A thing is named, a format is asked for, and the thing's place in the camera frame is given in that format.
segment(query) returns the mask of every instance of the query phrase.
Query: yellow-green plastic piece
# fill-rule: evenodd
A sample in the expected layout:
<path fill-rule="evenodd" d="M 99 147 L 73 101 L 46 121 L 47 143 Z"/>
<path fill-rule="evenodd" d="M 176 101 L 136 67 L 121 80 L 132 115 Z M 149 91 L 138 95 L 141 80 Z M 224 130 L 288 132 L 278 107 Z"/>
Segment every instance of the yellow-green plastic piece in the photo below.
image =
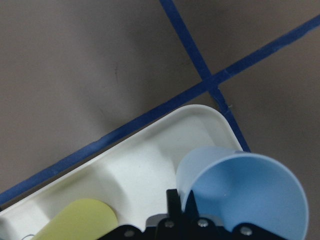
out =
<path fill-rule="evenodd" d="M 66 206 L 32 240 L 96 240 L 117 226 L 107 204 L 85 198 Z"/>

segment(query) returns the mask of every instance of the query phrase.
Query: black bracket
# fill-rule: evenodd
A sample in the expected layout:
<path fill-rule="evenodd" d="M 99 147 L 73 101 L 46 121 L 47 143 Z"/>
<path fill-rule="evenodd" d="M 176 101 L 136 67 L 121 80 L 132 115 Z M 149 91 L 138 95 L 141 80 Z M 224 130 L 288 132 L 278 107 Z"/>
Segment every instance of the black bracket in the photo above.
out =
<path fill-rule="evenodd" d="M 167 214 L 150 217 L 144 232 L 132 225 L 122 225 L 98 240 L 285 240 L 252 223 L 241 223 L 232 232 L 217 226 L 199 215 L 193 192 L 183 213 L 176 189 L 167 190 L 166 199 Z"/>

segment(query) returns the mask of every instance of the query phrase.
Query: blue painter's tape line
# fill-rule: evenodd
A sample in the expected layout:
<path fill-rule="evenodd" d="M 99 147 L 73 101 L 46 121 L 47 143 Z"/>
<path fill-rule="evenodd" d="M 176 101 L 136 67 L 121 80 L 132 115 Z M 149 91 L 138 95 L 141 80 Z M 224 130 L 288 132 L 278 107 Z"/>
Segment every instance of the blue painter's tape line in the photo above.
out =
<path fill-rule="evenodd" d="M 250 152 L 250 148 L 236 122 L 236 119 L 234 115 L 232 114 L 231 110 L 229 109 L 226 100 L 221 93 L 220 89 L 215 87 L 209 90 L 210 94 L 214 97 L 215 101 L 217 102 L 221 114 L 225 117 L 225 119 L 230 124 L 230 127 L 232 128 L 234 135 L 238 139 L 242 149 L 246 152 Z"/>
<path fill-rule="evenodd" d="M 221 91 L 218 88 L 218 82 L 215 82 L 214 77 L 212 76 L 204 58 L 202 57 L 198 47 L 193 40 L 190 32 L 187 29 L 183 19 L 181 18 L 175 4 L 172 0 L 160 0 L 161 5 L 167 14 L 168 18 L 171 21 L 173 28 L 175 29 L 177 35 L 179 36 L 186 52 L 188 53 L 190 59 L 193 62 L 194 67 L 196 68 L 197 72 L 199 73 L 202 81 L 204 82 L 208 92 L 210 95 L 215 99 L 217 102 L 221 114 L 227 119 L 229 122 L 234 134 L 236 135 L 241 147 L 245 151 L 250 151 L 249 146 L 242 135 L 240 128 L 228 108 L 226 104 L 225 98 L 222 95 Z"/>
<path fill-rule="evenodd" d="M 79 163 L 87 157 L 117 142 L 121 138 L 133 133 L 134 131 L 139 130 L 145 125 L 173 111 L 174 109 L 180 107 L 188 101 L 200 96 L 206 91 L 207 89 L 205 84 L 203 82 L 198 83 L 197 85 L 171 98 L 167 102 L 153 108 L 145 114 L 133 119 L 125 125 L 108 133 L 107 135 L 100 138 L 98 141 L 90 143 L 89 145 L 60 160 L 56 164 L 40 171 L 39 173 L 28 178 L 27 180 L 22 181 L 21 183 L 18 183 L 17 185 L 13 186 L 7 191 L 1 193 L 0 205 L 18 197 L 19 195 L 43 183 L 44 181 L 49 180 L 50 178 L 72 167 L 73 165 Z"/>
<path fill-rule="evenodd" d="M 261 47 L 257 51 L 254 51 L 250 55 L 242 58 L 241 60 L 235 62 L 229 67 L 213 75 L 213 78 L 208 81 L 211 82 L 211 86 L 219 85 L 224 81 L 232 78 L 238 73 L 246 70 L 252 65 L 260 62 L 261 60 L 269 57 L 280 49 L 292 44 L 296 40 L 302 38 L 308 32 L 316 29 L 320 26 L 320 15 L 312 18 L 311 20 L 305 22 L 304 24 L 298 26 L 297 28 L 291 30 L 290 32 L 282 35 L 276 40 L 268 43 L 267 45 Z"/>
<path fill-rule="evenodd" d="M 184 21 L 182 20 L 175 4 L 172 0 L 160 0 L 160 3 L 168 16 L 172 26 L 174 27 L 177 35 L 179 36 L 186 52 L 198 71 L 202 80 L 211 77 L 211 72 L 202 57 L 200 51 L 197 48 L 195 41 L 193 40 L 190 32 L 188 31 Z"/>

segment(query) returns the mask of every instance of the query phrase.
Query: blue cup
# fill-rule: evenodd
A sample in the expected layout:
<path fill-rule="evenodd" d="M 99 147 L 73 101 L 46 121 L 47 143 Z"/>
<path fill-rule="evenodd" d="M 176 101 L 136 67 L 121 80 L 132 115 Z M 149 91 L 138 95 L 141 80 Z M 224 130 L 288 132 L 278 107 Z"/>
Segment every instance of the blue cup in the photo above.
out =
<path fill-rule="evenodd" d="M 215 146 L 194 149 L 176 172 L 182 210 L 191 191 L 200 214 L 219 217 L 228 231 L 252 223 L 303 240 L 309 221 L 305 192 L 294 174 L 260 154 Z"/>

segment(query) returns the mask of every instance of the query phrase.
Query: screw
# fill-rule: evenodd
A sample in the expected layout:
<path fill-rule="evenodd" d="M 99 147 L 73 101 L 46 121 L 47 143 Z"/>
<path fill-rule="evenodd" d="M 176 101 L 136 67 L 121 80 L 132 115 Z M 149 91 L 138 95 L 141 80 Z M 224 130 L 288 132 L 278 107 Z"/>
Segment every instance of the screw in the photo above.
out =
<path fill-rule="evenodd" d="M 240 228 L 240 233 L 246 236 L 251 236 L 252 235 L 252 230 L 251 228 L 247 226 L 243 226 Z"/>
<path fill-rule="evenodd" d="M 206 228 L 209 225 L 208 221 L 203 218 L 199 219 L 197 223 L 198 223 L 198 226 L 201 228 Z"/>
<path fill-rule="evenodd" d="M 124 236 L 126 238 L 131 238 L 135 235 L 135 231 L 131 230 L 131 229 L 128 229 L 124 232 Z"/>
<path fill-rule="evenodd" d="M 165 221 L 164 226 L 166 228 L 173 228 L 175 226 L 175 223 L 172 220 L 167 220 Z"/>

